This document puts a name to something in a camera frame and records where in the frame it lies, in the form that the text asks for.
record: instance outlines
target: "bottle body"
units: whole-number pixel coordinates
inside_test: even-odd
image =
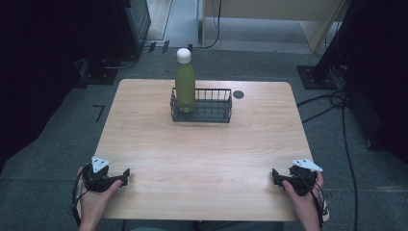
[[[191,112],[195,106],[195,75],[190,63],[177,64],[175,86],[179,110]]]

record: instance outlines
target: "green bottle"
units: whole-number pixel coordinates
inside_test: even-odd
[[[195,76],[191,65],[191,52],[181,48],[177,51],[176,97],[179,110],[189,113],[195,107]]]

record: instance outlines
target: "metal basket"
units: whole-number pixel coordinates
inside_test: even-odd
[[[179,110],[176,88],[171,92],[171,117],[178,122],[219,122],[231,119],[232,94],[230,89],[195,89],[195,106],[189,113]]]

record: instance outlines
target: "human hand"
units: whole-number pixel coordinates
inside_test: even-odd
[[[121,180],[116,180],[106,191],[104,192],[86,192],[81,196],[81,225],[80,231],[96,230],[96,227],[102,219],[103,213],[109,204],[112,196],[122,185]],[[78,187],[83,187],[83,179],[80,178]]]
[[[323,175],[320,171],[316,171],[317,179],[316,183],[323,187]],[[308,192],[303,196],[299,196],[293,189],[293,186],[288,181],[282,182],[285,191],[294,205],[294,211],[296,212],[297,218],[302,223],[304,230],[315,231],[320,230],[319,227],[319,215],[316,209],[315,201],[312,195]],[[319,189],[313,187],[313,194],[320,200]]]

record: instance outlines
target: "white bottle cap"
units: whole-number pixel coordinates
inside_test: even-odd
[[[180,64],[189,64],[191,61],[191,52],[189,49],[181,48],[177,51],[177,62]]]

